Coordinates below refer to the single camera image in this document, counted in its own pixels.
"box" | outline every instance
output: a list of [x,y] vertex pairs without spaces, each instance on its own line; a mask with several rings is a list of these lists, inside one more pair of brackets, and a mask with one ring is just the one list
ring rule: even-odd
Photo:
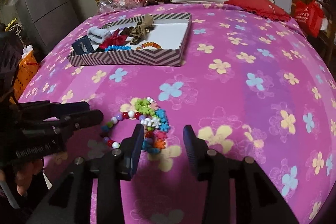
[[[68,56],[73,66],[91,65],[156,65],[156,66],[181,66],[183,52],[187,44],[187,36],[191,27],[191,14],[176,13],[152,15],[154,30],[147,34],[145,40],[138,45],[131,46],[131,50],[117,50],[108,52],[94,52],[77,55],[72,52]],[[122,19],[105,24],[102,29],[111,32],[121,28],[136,26],[142,22],[144,15]],[[140,49],[135,48],[145,42],[155,42],[162,49]]]

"striped box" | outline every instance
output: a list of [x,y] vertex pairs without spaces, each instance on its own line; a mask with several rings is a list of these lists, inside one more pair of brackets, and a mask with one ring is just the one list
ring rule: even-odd
[[[105,24],[101,29],[112,29],[111,27],[131,23],[141,22],[144,15],[122,19],[119,21]],[[92,65],[156,65],[156,66],[175,66],[179,67],[182,63],[183,52],[187,44],[187,36],[191,27],[191,14],[176,13],[153,15],[154,24],[163,23],[187,23],[183,40],[176,49],[141,49],[125,51],[94,52],[83,55],[76,55],[72,52],[68,56],[69,62],[73,66],[92,66]]]

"red plastic bag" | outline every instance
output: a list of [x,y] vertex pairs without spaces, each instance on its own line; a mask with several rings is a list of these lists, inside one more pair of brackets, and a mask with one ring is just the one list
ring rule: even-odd
[[302,1],[296,2],[294,19],[300,28],[312,37],[318,36],[323,18],[324,13],[315,0],[308,5]]

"red bead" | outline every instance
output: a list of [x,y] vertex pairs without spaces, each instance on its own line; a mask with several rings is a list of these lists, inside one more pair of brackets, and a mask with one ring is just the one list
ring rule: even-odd
[[145,134],[145,138],[152,138],[152,137],[154,137],[153,131],[148,131],[148,132]]
[[140,112],[136,112],[136,113],[134,114],[134,118],[139,119],[140,115],[141,115]]
[[112,140],[108,140],[106,144],[108,145],[108,147],[112,147],[113,142],[114,141],[112,141]]
[[128,116],[128,112],[123,112],[122,115],[123,115],[123,118],[124,118],[124,119],[128,119],[128,118],[129,118],[129,116]]

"bed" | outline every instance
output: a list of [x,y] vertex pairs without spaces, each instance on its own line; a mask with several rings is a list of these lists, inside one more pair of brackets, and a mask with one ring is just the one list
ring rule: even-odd
[[[181,67],[102,65],[73,67],[71,44],[91,26],[146,13],[192,15]],[[142,152],[132,182],[122,182],[127,224],[200,223],[206,183],[189,172],[182,129],[226,156],[251,156],[282,193],[300,223],[309,223],[336,178],[335,81],[296,22],[273,22],[225,4],[148,6],[87,19],[48,56],[20,102],[84,100],[109,121],[152,97],[166,110],[171,130],[155,157]],[[111,138],[131,135],[136,120],[118,123]],[[45,159],[55,180],[76,157],[108,151],[100,127],[80,130],[68,151]],[[95,223],[95,207],[91,210]]]

